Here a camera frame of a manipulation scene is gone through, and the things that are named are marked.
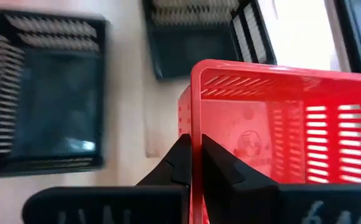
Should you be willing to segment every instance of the plastic basket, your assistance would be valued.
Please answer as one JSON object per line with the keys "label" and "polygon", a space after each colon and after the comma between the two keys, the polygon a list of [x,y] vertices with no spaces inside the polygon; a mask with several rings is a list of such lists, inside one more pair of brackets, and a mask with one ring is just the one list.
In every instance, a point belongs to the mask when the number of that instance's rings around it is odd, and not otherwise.
{"label": "plastic basket", "polygon": [[192,135],[194,223],[202,134],[279,183],[361,183],[361,74],[204,60],[179,99],[182,133]]}
{"label": "plastic basket", "polygon": [[0,175],[100,167],[106,21],[0,10]]}
{"label": "plastic basket", "polygon": [[257,1],[144,0],[158,80],[188,77],[203,59],[275,64]]}

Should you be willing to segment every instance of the dark green plastic basket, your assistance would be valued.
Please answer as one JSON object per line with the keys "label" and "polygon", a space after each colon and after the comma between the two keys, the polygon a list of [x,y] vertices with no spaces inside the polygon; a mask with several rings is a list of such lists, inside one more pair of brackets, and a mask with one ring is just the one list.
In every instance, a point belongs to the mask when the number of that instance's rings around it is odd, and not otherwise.
{"label": "dark green plastic basket", "polygon": [[156,78],[189,77],[204,59],[276,64],[258,3],[240,2],[143,0]]}
{"label": "dark green plastic basket", "polygon": [[106,27],[0,10],[0,175],[102,166]]}

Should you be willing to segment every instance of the red plastic basket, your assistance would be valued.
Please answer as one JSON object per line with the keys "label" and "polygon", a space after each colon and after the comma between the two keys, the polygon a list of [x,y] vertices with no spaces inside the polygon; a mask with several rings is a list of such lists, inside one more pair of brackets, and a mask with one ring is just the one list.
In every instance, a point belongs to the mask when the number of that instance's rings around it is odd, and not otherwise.
{"label": "red plastic basket", "polygon": [[195,224],[202,134],[280,183],[361,183],[361,74],[204,60],[179,99],[184,133],[194,151]]}

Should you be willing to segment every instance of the white tile floor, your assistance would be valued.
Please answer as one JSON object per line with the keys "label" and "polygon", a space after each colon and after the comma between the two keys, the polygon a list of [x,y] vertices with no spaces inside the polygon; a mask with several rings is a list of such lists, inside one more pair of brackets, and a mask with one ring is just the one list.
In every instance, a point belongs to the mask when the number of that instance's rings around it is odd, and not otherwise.
{"label": "white tile floor", "polygon": [[[278,62],[331,69],[335,50],[328,22],[323,18],[323,1],[275,2],[279,19],[274,16],[271,1],[260,0]],[[0,179],[0,224],[21,223],[24,201],[51,186],[135,184],[176,141],[177,99],[188,85],[187,80],[155,81],[139,1],[0,0],[0,5],[103,14],[112,25],[105,123],[107,168],[100,172]],[[295,18],[299,23],[289,26]]]}

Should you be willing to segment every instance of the printed logo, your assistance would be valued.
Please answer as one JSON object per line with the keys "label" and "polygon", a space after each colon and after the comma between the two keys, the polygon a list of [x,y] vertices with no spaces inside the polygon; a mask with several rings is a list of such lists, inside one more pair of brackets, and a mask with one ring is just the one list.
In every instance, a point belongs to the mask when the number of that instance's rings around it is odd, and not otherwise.
{"label": "printed logo", "polygon": [[235,154],[241,153],[243,156],[255,157],[261,154],[262,140],[256,131],[245,131],[238,138],[237,146]]}
{"label": "printed logo", "polygon": [[[307,213],[307,217],[303,218],[301,224],[322,224],[322,218],[319,215],[315,215],[318,209],[324,205],[323,201],[316,201],[312,204],[311,209]],[[338,221],[335,224],[352,224],[352,213],[350,211],[342,211],[338,217]],[[361,224],[361,215],[356,224]]]}

